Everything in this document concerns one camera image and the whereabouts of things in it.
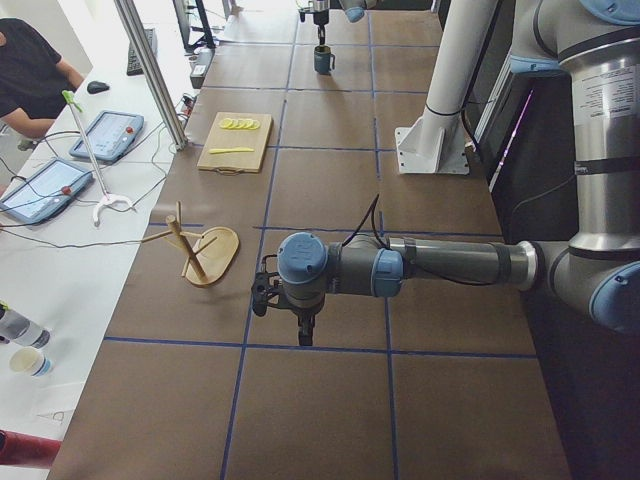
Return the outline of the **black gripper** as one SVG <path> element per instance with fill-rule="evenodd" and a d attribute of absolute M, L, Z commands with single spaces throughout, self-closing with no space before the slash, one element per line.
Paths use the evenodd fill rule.
<path fill-rule="evenodd" d="M 252 310 L 260 317 L 267 313 L 269 307 L 290 310 L 298 319 L 298 342 L 300 346 L 313 345 L 315 316 L 320 312 L 319 300 L 298 300 L 288 296 L 285 282 L 278 272 L 267 270 L 267 260 L 275 258 L 275 254 L 264 255 L 255 273 L 251 287 Z"/>
<path fill-rule="evenodd" d="M 298 2 L 298 12 L 301 22 L 311 15 L 317 26 L 318 45 L 324 45 L 324 26 L 329 23 L 329 0 L 304 0 Z"/>

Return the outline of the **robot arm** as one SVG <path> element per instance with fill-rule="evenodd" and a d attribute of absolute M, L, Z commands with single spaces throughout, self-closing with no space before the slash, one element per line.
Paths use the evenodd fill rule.
<path fill-rule="evenodd" d="M 308 0 L 296 2 L 300 21 L 304 23 L 308 16 L 312 18 L 313 24 L 317 29 L 319 46 L 326 45 L 325 27 L 329 24 L 330 10 L 332 8 L 342 10 L 350 23 L 356 23 L 364 17 L 367 10 L 374 8 L 377 4 L 377 1 L 369 0 Z"/>
<path fill-rule="evenodd" d="M 276 268 L 260 267 L 252 309 L 291 311 L 313 342 L 329 294 L 392 297 L 410 278 L 542 289 L 621 334 L 639 331 L 639 5 L 635 1 L 519 1 L 510 68 L 567 75 L 574 131 L 577 230 L 566 241 L 468 243 L 353 232 L 326 244 L 285 238 Z"/>

